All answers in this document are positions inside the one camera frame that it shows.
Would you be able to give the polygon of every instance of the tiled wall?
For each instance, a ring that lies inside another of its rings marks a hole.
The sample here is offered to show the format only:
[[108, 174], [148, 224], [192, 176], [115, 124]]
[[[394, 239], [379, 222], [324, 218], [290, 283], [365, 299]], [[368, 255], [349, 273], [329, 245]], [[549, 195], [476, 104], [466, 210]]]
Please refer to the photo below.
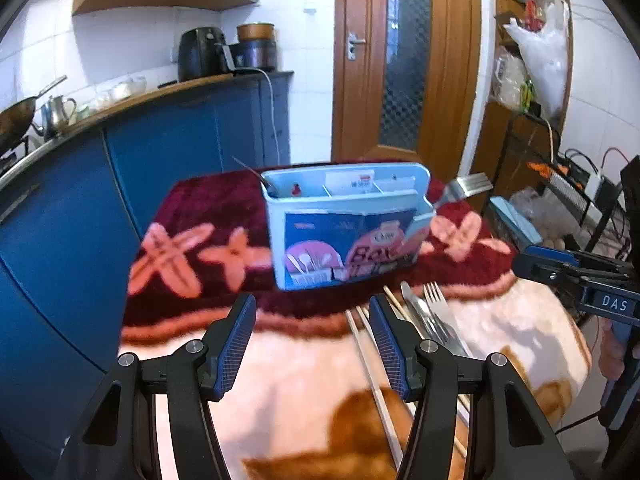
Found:
[[[632, 158], [640, 153], [640, 59], [602, 0], [571, 4], [574, 66], [561, 149], [578, 148], [598, 167], [609, 146]], [[624, 164], [610, 153], [605, 175], [618, 182]]]
[[222, 12], [222, 29], [236, 41], [236, 25], [276, 26], [279, 66], [294, 70], [289, 92], [291, 161], [331, 159], [335, 0], [260, 0]]
[[260, 0], [222, 13], [138, 7], [72, 17], [71, 9], [72, 0], [29, 0], [20, 12], [0, 43], [0, 109], [63, 74], [68, 80], [53, 92], [79, 104], [127, 75], [144, 75], [154, 88], [177, 78], [170, 53], [185, 30], [222, 26], [233, 43], [237, 24], [266, 21], [276, 24], [280, 68], [296, 72], [289, 97], [292, 160], [329, 160], [334, 0]]
[[474, 107], [471, 110], [469, 130], [468, 134], [466, 134], [465, 148], [462, 152], [462, 160], [460, 160], [458, 169], [459, 176], [468, 175], [471, 171], [471, 164], [474, 161], [480, 130], [482, 129], [484, 108], [489, 99], [495, 51], [495, 0], [481, 0], [481, 16], [482, 33], [480, 37], [476, 98], [474, 99]]

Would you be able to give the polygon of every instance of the maroon blanket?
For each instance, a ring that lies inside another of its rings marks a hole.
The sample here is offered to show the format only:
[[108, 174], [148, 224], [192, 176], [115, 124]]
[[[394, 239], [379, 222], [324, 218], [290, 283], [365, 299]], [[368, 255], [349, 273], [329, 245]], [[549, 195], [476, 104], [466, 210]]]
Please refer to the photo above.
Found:
[[[428, 199], [434, 202], [442, 189], [432, 182]], [[274, 281], [258, 179], [248, 171], [193, 178], [171, 190], [142, 242], [130, 272], [122, 340], [151, 344], [206, 328], [226, 315], [240, 290], [257, 299], [258, 329], [341, 333], [344, 316], [336, 325], [333, 314], [366, 303], [383, 285], [399, 290], [402, 280], [438, 282], [448, 297], [501, 294], [513, 283], [512, 257], [466, 203], [450, 204], [438, 210], [414, 266], [358, 283], [283, 292]]]

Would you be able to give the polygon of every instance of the cutlery holder box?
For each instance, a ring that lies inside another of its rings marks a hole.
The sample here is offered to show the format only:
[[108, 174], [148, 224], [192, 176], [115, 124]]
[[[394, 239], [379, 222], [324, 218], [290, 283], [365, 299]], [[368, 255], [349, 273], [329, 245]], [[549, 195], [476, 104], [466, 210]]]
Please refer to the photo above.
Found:
[[415, 263], [435, 211], [429, 171], [412, 162], [266, 171], [276, 284], [300, 290], [363, 280]]

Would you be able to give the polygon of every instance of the metal kettle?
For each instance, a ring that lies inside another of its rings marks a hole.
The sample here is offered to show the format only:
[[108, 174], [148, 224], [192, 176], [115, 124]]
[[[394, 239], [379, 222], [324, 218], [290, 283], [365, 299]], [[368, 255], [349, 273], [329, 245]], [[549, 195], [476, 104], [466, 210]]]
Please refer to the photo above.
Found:
[[[65, 104], [71, 102], [74, 104], [74, 109], [70, 114], [65, 111]], [[78, 103], [75, 99], [65, 99], [64, 96], [49, 97], [49, 100], [40, 107], [40, 113], [42, 115], [42, 126], [38, 126], [36, 123], [31, 123], [35, 128], [36, 133], [40, 136], [44, 136], [45, 140], [52, 139], [62, 132], [62, 128], [69, 124], [71, 116], [76, 112]]]

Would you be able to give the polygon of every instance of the human hand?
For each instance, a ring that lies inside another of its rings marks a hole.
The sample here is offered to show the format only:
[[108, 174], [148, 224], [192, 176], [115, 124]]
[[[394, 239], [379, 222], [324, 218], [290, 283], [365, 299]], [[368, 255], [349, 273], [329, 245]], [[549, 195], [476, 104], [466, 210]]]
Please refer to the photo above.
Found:
[[[598, 321], [602, 329], [598, 366], [603, 376], [607, 379], [617, 381], [625, 370], [625, 364], [623, 362], [625, 347], [616, 339], [610, 319], [600, 318]], [[640, 359], [640, 343], [634, 347], [633, 356], [635, 359]]]

